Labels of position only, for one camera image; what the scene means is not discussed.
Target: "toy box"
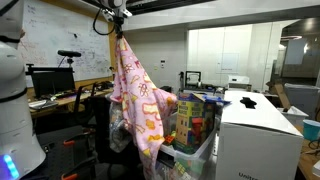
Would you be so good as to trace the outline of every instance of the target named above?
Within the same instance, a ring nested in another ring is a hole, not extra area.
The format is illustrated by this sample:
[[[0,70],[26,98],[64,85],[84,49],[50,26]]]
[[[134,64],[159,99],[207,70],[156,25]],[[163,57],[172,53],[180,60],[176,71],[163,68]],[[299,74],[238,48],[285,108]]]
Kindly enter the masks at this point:
[[[214,103],[205,103],[196,94],[180,93],[175,149],[195,153],[213,130],[214,111]]]

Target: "cardboard box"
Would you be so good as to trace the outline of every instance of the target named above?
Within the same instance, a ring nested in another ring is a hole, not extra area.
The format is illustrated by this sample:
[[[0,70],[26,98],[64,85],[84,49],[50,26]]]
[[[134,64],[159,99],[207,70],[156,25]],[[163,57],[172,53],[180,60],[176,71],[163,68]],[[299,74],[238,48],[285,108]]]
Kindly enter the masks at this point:
[[[294,179],[300,132],[262,94],[227,91],[225,100],[232,102],[223,109],[215,179]]]
[[[196,94],[179,94],[176,149],[192,154],[201,146],[213,130],[214,109]]]

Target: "white robot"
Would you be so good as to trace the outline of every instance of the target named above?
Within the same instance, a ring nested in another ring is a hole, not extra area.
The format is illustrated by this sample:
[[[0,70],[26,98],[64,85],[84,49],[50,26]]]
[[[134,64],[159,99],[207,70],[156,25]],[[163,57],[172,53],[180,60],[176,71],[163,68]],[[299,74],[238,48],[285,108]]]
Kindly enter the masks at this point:
[[[131,16],[126,10],[126,1],[98,0],[105,7],[102,12],[108,21]],[[23,3],[23,0],[0,1],[1,180],[22,178],[46,157],[33,132],[24,62],[17,51],[23,22]]]

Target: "white cardboard box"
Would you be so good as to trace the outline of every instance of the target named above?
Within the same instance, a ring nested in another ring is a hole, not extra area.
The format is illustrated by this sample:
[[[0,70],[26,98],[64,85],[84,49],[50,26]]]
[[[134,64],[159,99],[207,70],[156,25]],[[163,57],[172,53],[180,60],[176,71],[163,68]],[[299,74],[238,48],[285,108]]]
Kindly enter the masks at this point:
[[[255,109],[240,102],[255,101]],[[262,95],[227,91],[223,110],[216,180],[294,179],[303,136]]]

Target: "cartoon print fabric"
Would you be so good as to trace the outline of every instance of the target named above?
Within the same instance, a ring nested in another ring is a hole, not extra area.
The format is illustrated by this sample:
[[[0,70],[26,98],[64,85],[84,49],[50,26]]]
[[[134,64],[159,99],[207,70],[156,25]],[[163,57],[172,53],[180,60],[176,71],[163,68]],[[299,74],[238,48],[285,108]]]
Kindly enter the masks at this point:
[[[116,73],[111,99],[122,103],[125,128],[138,146],[147,180],[155,177],[155,163],[164,141],[162,119],[176,107],[174,94],[158,89],[125,38],[117,40]]]

